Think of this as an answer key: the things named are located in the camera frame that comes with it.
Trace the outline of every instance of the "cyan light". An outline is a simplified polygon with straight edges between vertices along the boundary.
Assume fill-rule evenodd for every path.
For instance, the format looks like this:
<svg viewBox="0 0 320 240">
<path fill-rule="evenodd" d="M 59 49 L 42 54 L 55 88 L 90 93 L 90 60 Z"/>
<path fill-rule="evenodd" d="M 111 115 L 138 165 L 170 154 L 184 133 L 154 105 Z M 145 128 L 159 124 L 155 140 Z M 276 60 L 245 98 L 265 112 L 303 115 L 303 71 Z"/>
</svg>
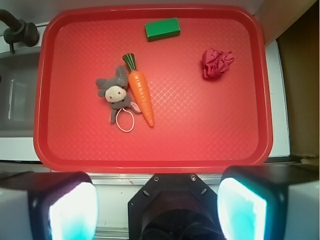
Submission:
<svg viewBox="0 0 320 240">
<path fill-rule="evenodd" d="M 82 182 L 49 208 L 52 240 L 90 240 L 96 233 L 98 193 Z"/>
<path fill-rule="evenodd" d="M 267 201 L 232 177 L 220 183 L 217 196 L 221 229 L 228 240 L 263 240 Z"/>
</svg>

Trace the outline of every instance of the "red crumpled paper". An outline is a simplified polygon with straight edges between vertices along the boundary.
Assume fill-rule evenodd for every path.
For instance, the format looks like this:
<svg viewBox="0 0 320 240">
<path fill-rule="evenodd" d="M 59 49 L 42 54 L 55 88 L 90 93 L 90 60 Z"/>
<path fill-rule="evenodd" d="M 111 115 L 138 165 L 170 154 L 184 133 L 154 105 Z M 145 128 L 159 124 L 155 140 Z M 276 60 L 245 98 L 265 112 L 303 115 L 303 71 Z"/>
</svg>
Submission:
<svg viewBox="0 0 320 240">
<path fill-rule="evenodd" d="M 230 69 L 230 64 L 235 60 L 231 51 L 223 51 L 210 48 L 202 55 L 203 75 L 206 79 L 217 78 Z"/>
</svg>

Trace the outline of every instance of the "orange carrot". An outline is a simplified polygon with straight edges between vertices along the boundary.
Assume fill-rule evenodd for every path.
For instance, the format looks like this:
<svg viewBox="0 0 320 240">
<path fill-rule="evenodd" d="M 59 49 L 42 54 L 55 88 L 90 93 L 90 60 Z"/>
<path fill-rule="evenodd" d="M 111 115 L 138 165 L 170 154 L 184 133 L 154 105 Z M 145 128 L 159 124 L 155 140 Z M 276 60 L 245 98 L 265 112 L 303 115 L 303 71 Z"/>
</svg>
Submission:
<svg viewBox="0 0 320 240">
<path fill-rule="evenodd" d="M 128 82 L 136 103 L 150 127 L 153 127 L 155 124 L 154 114 L 152 112 L 150 93 L 145 75 L 142 72 L 137 71 L 135 55 L 133 53 L 124 55 L 122 59 L 131 71 L 128 76 Z"/>
</svg>

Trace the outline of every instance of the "gray stuffed animal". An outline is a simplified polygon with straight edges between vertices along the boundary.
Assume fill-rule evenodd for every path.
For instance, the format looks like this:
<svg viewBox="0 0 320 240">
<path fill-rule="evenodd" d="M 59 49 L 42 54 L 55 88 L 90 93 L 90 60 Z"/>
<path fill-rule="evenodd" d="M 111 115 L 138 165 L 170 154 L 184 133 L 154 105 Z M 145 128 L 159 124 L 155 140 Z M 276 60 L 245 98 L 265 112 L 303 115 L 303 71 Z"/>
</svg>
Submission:
<svg viewBox="0 0 320 240">
<path fill-rule="evenodd" d="M 131 108 L 134 113 L 141 113 L 138 104 L 133 102 L 126 92 L 128 89 L 128 76 L 124 66 L 120 65 L 116 68 L 115 77 L 111 79 L 99 78 L 95 81 L 95 84 L 100 88 L 98 96 L 105 98 L 112 108 L 111 124 L 116 122 L 117 112 L 121 109 Z"/>
</svg>

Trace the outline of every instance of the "metal sink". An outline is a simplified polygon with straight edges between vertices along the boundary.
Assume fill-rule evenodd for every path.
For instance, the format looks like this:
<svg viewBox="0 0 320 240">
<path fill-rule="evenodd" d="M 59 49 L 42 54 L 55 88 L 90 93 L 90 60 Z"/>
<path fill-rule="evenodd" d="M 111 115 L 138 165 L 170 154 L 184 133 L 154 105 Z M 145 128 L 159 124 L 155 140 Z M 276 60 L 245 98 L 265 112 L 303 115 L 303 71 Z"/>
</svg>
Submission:
<svg viewBox="0 0 320 240">
<path fill-rule="evenodd" d="M 0 137 L 32 137 L 40 47 L 0 54 Z"/>
</svg>

